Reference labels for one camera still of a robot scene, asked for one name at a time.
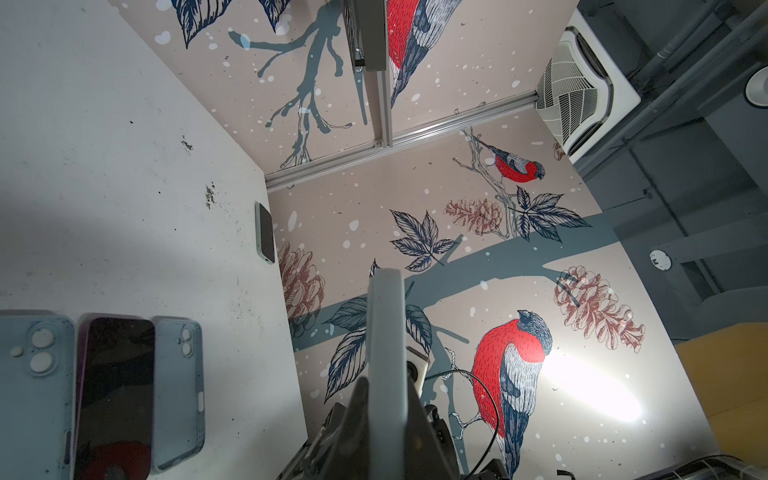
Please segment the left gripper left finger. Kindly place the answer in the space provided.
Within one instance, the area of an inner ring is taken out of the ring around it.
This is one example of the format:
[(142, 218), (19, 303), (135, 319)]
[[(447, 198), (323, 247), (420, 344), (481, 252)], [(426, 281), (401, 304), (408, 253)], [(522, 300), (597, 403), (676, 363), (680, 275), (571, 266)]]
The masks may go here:
[(346, 405), (331, 410), (330, 446), (320, 470), (321, 479), (368, 479), (370, 440), (368, 420), (369, 381), (359, 378)]

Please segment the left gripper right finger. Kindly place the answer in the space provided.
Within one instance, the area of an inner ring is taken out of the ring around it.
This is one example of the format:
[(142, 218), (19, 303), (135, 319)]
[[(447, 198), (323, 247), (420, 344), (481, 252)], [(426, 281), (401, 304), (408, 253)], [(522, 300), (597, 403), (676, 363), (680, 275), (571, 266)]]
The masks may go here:
[(458, 479), (458, 463), (446, 422), (434, 406), (424, 407), (407, 384), (407, 478)]

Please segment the light-blue case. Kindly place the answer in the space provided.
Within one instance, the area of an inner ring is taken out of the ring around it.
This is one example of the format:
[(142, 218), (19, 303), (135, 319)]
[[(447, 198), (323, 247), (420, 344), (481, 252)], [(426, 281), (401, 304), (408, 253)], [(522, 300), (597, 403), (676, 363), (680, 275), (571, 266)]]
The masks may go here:
[(75, 332), (53, 314), (1, 314), (1, 477), (69, 479)]
[(152, 472), (162, 474), (204, 446), (203, 332), (182, 317), (156, 317)]

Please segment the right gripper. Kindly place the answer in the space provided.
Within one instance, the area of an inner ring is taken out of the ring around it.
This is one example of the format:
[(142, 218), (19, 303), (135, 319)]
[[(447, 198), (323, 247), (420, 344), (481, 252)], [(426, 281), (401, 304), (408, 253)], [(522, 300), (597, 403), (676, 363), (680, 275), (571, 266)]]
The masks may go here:
[(277, 480), (319, 479), (347, 408), (335, 403), (314, 438), (308, 439), (277, 476)]

